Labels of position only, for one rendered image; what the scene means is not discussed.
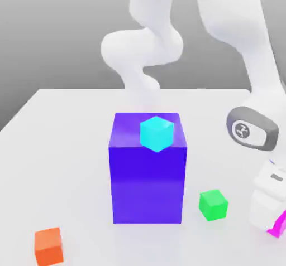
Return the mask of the small green cube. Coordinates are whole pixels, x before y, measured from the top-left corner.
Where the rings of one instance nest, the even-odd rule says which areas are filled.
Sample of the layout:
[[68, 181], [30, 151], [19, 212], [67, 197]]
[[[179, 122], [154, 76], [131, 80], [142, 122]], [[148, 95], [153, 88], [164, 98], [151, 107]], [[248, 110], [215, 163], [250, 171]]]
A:
[[200, 193], [198, 207], [207, 221], [214, 221], [226, 217], [228, 201], [219, 190], [210, 190]]

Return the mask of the large purple box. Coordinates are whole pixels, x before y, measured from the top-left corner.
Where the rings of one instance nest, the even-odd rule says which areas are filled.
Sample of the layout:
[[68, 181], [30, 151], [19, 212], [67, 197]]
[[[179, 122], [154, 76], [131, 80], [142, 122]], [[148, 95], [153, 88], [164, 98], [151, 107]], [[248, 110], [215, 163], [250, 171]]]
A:
[[[174, 123], [173, 144], [153, 150], [140, 143], [140, 123], [154, 117]], [[182, 221], [187, 142], [177, 113], [116, 113], [109, 141], [115, 224]]]

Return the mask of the small orange cube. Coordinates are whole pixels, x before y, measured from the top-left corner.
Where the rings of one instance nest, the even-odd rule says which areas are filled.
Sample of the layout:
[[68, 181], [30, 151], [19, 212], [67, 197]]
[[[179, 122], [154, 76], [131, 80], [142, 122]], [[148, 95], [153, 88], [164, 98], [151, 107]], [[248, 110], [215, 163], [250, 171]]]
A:
[[38, 266], [50, 266], [64, 261], [60, 228], [35, 232], [35, 258]]

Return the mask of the small cyan cube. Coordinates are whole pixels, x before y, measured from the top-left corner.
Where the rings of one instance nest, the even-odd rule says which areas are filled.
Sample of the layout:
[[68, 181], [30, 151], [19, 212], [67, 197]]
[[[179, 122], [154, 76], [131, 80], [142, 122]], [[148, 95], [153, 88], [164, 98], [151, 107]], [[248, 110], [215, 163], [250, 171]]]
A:
[[174, 123], [154, 116], [140, 123], [140, 143], [142, 146], [160, 152], [173, 144]]

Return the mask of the small magenta cube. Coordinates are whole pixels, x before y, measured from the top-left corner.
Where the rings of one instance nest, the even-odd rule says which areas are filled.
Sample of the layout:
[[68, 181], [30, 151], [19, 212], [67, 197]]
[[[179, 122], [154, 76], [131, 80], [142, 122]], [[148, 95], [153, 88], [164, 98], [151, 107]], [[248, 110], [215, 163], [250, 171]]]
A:
[[267, 230], [267, 233], [271, 234], [272, 236], [279, 238], [286, 229], [286, 210], [277, 218], [274, 223], [274, 226]]

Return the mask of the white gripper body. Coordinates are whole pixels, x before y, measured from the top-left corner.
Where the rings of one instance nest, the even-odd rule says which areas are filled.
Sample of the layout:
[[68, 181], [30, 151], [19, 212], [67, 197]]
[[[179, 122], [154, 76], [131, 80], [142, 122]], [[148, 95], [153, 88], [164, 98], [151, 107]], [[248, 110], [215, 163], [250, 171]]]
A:
[[262, 231], [282, 223], [286, 200], [280, 201], [263, 191], [255, 190], [250, 202], [250, 222]]

